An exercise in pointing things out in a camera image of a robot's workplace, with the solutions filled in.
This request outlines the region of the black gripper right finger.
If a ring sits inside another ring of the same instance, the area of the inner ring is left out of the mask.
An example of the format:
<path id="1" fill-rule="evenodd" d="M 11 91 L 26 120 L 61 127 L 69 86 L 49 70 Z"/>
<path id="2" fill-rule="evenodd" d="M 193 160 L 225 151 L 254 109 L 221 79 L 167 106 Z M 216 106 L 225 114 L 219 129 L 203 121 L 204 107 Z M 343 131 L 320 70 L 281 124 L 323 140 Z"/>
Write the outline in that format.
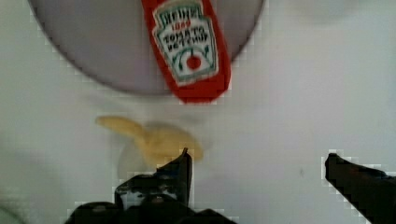
<path id="1" fill-rule="evenodd" d="M 372 224 L 395 224 L 395 177 L 330 153 L 325 179 Z"/>

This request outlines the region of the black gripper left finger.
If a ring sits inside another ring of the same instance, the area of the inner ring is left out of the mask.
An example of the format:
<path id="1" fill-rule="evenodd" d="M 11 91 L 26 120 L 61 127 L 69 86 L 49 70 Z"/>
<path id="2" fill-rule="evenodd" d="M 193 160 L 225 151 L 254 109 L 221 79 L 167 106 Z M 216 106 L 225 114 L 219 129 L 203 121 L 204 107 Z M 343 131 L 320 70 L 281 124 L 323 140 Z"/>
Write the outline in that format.
<path id="1" fill-rule="evenodd" d="M 186 148 L 155 173 L 120 184 L 114 201 L 84 203 L 64 224 L 237 224 L 205 209 L 189 208 L 192 159 Z"/>

